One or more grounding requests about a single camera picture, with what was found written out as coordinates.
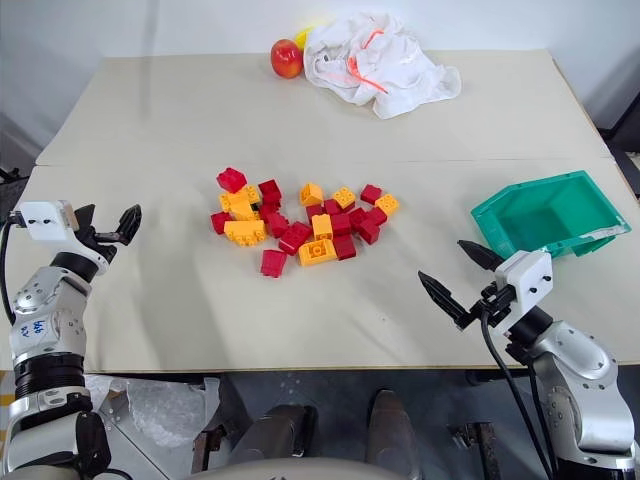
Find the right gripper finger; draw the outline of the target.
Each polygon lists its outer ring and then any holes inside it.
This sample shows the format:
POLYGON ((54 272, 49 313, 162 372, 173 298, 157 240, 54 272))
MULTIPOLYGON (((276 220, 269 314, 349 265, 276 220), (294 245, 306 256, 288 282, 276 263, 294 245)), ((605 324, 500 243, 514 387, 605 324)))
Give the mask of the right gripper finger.
POLYGON ((494 272, 503 263, 503 258, 491 249, 470 240, 458 240, 457 244, 484 270, 494 272))
POLYGON ((422 271, 418 272, 418 278, 431 300, 453 320, 457 328, 466 328, 471 323, 469 312, 444 285, 422 271))

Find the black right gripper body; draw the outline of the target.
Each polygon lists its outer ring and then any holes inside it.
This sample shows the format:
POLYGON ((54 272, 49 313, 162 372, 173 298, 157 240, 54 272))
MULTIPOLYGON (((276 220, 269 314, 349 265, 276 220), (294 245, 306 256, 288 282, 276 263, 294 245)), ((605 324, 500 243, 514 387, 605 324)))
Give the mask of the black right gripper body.
POLYGON ((511 313, 511 303, 515 301, 515 289, 511 285, 499 288, 495 282, 481 291, 476 301, 461 320, 460 329, 464 330, 473 321, 487 317, 490 326, 496 327, 511 313))

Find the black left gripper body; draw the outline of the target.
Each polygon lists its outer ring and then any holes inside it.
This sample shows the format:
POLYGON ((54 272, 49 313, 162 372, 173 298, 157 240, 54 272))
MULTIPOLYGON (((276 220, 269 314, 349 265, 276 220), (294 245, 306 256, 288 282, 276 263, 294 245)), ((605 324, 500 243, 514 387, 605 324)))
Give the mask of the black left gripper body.
POLYGON ((86 247, 96 250, 99 246, 120 243, 122 236, 118 232, 99 233, 91 224, 91 218, 80 218, 79 229, 75 237, 86 247))

